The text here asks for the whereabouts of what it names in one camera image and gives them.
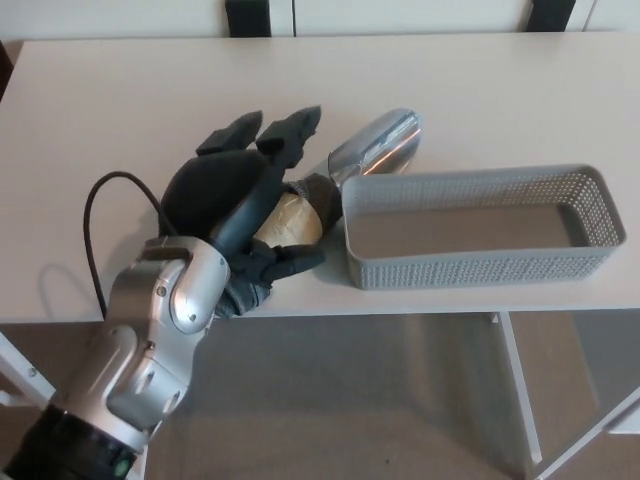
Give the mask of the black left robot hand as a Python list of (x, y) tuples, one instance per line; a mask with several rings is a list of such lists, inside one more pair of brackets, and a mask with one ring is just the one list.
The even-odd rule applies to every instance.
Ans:
[(237, 277), (269, 287), (325, 260), (317, 246), (268, 246), (255, 235), (286, 187), (321, 119), (318, 105), (262, 125), (262, 111), (214, 130), (170, 180), (161, 199), (160, 235), (197, 237), (215, 247)]

